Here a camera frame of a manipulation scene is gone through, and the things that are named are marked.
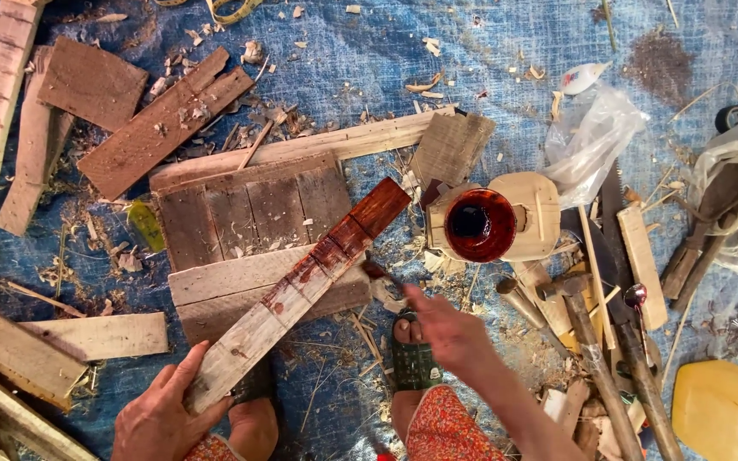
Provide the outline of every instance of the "cup of stain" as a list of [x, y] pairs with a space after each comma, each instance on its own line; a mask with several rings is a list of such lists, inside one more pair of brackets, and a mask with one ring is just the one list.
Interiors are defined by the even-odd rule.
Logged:
[[517, 216], [503, 195], [479, 188], [458, 195], [448, 207], [444, 229], [458, 256], [488, 263], [503, 256], [517, 235]]

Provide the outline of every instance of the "hammer head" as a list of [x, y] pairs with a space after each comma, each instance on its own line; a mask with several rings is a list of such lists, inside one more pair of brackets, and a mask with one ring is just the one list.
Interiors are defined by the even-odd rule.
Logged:
[[551, 283], [537, 286], [537, 295], [540, 299], [547, 301], [557, 295], [573, 296], [582, 293], [588, 287], [591, 274], [588, 272], [575, 271], [557, 277]]

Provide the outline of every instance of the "hammer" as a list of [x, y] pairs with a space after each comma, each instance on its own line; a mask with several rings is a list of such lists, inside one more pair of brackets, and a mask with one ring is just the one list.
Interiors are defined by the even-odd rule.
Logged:
[[563, 359], [568, 359], [571, 355], [568, 353], [566, 346], [560, 341], [557, 335], [548, 326], [548, 321], [539, 311], [537, 306], [531, 301], [523, 297], [518, 289], [518, 281], [513, 278], [507, 278], [497, 284], [497, 292], [500, 297], [507, 303], [511, 304], [526, 319], [529, 325], [539, 330], [545, 339], [554, 346], [554, 349]]
[[542, 284], [537, 287], [538, 293], [561, 295], [568, 310], [568, 318], [577, 341], [580, 343], [580, 352], [586, 369], [591, 373], [600, 396], [603, 398], [605, 409], [609, 413], [614, 435], [620, 445], [622, 458], [626, 461], [644, 461], [640, 444], [636, 441], [634, 428], [630, 424], [625, 404], [620, 398], [617, 383], [611, 376], [609, 364], [603, 358], [603, 351], [597, 343], [597, 335], [591, 319], [588, 317], [586, 299], [582, 292], [588, 287], [591, 274], [584, 272], [573, 272], [559, 277], [550, 284]]

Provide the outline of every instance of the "glue tube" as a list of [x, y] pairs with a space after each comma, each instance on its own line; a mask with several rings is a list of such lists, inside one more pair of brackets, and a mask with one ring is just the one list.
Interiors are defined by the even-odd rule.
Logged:
[[571, 96], [582, 93], [593, 85], [603, 74], [603, 71], [608, 69], [613, 63], [614, 61], [608, 61], [604, 64], [594, 64], [591, 62], [569, 69], [562, 76], [562, 80], [560, 80], [562, 93]]

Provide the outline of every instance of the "green sandal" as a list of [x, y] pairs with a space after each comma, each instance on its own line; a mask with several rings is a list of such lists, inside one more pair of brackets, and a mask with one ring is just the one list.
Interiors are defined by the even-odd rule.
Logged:
[[[417, 313], [404, 308], [395, 316], [392, 330], [398, 320], [417, 320]], [[443, 382], [443, 367], [431, 356], [431, 344], [402, 343], [392, 334], [392, 366], [395, 370], [397, 391], [422, 391]]]
[[275, 394], [275, 379], [270, 369], [269, 354], [243, 375], [231, 390], [233, 405], [250, 402], [261, 397], [272, 397]]

